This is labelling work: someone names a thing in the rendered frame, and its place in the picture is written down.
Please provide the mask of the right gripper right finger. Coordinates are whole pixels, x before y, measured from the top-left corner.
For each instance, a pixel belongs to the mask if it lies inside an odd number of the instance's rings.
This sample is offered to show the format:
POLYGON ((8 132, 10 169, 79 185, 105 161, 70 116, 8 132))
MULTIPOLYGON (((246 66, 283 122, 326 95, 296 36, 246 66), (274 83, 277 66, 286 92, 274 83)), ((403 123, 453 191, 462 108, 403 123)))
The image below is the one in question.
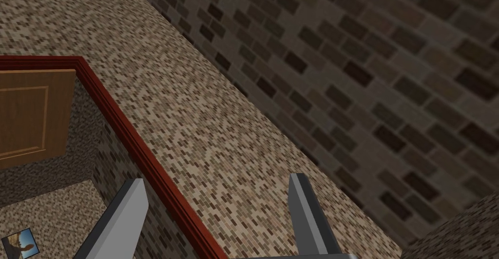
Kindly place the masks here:
POLYGON ((289 176, 288 207, 299 255, 342 253, 310 181, 303 173, 289 176))

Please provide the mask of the brown wooden door leaf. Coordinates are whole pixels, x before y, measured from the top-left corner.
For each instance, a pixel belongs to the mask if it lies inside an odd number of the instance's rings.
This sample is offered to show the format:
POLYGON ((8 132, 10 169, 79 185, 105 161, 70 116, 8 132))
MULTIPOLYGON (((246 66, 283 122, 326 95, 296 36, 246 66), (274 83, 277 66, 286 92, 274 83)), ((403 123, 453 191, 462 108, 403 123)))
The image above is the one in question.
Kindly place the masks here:
POLYGON ((76 71, 0 71, 0 170, 66 152, 76 71))

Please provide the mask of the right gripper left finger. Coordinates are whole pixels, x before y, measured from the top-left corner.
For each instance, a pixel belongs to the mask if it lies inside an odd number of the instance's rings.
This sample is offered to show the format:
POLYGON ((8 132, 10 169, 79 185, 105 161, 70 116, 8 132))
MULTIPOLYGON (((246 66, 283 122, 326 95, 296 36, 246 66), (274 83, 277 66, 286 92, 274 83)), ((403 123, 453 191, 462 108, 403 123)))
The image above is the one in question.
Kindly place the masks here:
POLYGON ((74 259, 133 259, 148 208, 143 179, 127 180, 74 259))

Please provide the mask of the small framed wall picture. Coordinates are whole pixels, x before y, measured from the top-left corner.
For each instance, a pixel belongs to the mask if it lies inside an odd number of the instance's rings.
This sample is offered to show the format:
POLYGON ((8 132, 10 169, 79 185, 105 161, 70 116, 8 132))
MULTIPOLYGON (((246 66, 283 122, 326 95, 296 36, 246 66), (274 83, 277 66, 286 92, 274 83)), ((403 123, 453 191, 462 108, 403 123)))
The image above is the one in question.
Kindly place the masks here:
POLYGON ((26 228, 1 239, 6 259, 30 259, 39 254, 32 230, 26 228))

